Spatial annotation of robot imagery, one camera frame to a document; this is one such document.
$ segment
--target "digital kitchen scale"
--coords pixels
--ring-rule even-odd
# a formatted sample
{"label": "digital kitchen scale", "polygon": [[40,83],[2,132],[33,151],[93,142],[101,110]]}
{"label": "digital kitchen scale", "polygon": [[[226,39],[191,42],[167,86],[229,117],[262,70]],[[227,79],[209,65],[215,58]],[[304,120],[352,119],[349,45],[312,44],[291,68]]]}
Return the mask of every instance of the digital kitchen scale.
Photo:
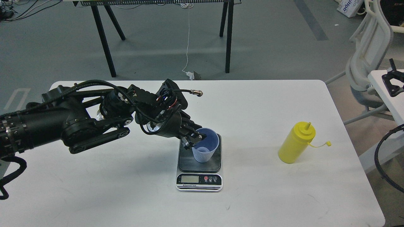
{"label": "digital kitchen scale", "polygon": [[218,136],[219,146],[205,163],[197,162],[192,149],[185,149],[180,143],[176,182],[178,190],[218,192],[222,189],[222,138]]}

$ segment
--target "chair seat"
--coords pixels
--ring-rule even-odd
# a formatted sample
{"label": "chair seat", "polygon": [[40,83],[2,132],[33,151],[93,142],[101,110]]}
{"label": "chair seat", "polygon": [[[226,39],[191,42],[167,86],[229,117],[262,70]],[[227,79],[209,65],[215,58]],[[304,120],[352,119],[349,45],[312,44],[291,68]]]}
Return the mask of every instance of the chair seat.
{"label": "chair seat", "polygon": [[367,91],[357,91],[351,87],[351,92],[361,105],[371,108],[378,108],[383,105],[381,98],[377,97],[376,95],[370,95]]}

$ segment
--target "black table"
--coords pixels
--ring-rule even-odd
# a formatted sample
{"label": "black table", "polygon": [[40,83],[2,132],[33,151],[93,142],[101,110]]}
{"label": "black table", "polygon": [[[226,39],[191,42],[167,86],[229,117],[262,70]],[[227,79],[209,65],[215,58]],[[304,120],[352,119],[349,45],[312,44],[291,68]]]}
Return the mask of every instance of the black table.
{"label": "black table", "polygon": [[96,0],[96,1],[80,1],[83,6],[91,6],[93,11],[95,24],[97,25],[98,34],[101,39],[101,44],[104,49],[105,57],[107,58],[109,71],[112,77],[116,77],[114,63],[112,62],[111,53],[109,51],[107,38],[105,37],[104,28],[102,26],[101,17],[98,11],[98,6],[104,6],[112,23],[114,24],[116,31],[122,40],[125,40],[125,35],[119,26],[118,21],[112,12],[111,5],[139,5],[139,4],[180,4],[180,3],[208,3],[208,2],[223,2],[222,18],[220,22],[219,36],[223,37],[223,32],[226,22],[226,14],[228,14],[227,21],[227,44],[226,44],[226,64],[225,72],[230,72],[230,52],[231,52],[231,33],[233,29],[233,7],[234,0]]}

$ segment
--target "table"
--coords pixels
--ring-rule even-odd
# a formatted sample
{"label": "table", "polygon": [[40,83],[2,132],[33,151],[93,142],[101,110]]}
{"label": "table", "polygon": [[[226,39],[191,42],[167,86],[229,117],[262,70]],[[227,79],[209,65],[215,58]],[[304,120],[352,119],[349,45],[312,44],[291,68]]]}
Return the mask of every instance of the table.
{"label": "table", "polygon": [[[74,0],[64,0],[64,1],[73,1],[74,5],[78,4],[78,1]],[[226,22],[226,13],[228,14],[227,21],[227,39],[226,39],[226,63],[225,63],[225,72],[230,72],[230,53],[231,53],[231,35],[233,31],[233,8],[234,8],[234,0],[90,0],[90,1],[80,1],[83,6],[91,6],[91,10],[93,12],[95,24],[97,25],[98,34],[100,36],[101,44],[104,49],[104,54],[107,59],[109,71],[111,73],[111,77],[116,77],[115,66],[112,61],[111,53],[109,51],[107,38],[105,36],[104,28],[101,22],[101,17],[98,11],[98,6],[104,6],[107,11],[112,23],[115,26],[116,31],[118,32],[121,40],[126,40],[126,37],[119,26],[118,21],[115,18],[114,13],[112,12],[111,5],[124,5],[124,4],[180,4],[180,3],[206,3],[206,2],[223,2],[223,11],[220,22],[220,31],[219,37],[223,37],[223,32],[225,28]]]}
{"label": "table", "polygon": [[[380,98],[389,108],[395,122],[397,125],[404,124],[404,93],[400,93],[396,97],[390,97],[383,80],[381,78],[382,75],[387,74],[387,70],[374,70],[371,71],[368,75],[368,78],[377,93],[380,95]],[[403,86],[398,80],[392,80],[393,84]],[[363,169],[366,173],[374,170],[375,166],[375,150],[377,144],[369,148],[365,153],[363,153],[359,159],[363,166]],[[404,133],[397,132],[391,135],[386,141],[383,142],[383,146],[379,150],[379,162],[383,164],[388,160],[394,158],[396,155],[400,154],[404,148]]]}
{"label": "table", "polygon": [[[52,85],[72,86],[74,82]],[[114,81],[155,92],[162,81]],[[338,111],[320,80],[177,81],[195,123],[222,136],[223,189],[175,188],[179,140],[135,123],[119,140],[72,155],[57,141],[19,156],[0,226],[383,226],[384,216]],[[292,126],[310,121],[331,147],[294,164],[277,155]]]}

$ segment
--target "cardboard box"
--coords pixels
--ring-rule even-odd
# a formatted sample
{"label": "cardboard box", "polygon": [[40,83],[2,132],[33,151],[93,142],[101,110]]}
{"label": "cardboard box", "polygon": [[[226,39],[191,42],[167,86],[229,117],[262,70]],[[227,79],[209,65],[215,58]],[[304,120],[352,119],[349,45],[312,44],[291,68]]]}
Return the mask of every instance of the cardboard box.
{"label": "cardboard box", "polygon": [[342,0],[337,10],[347,17],[354,17],[364,0]]}

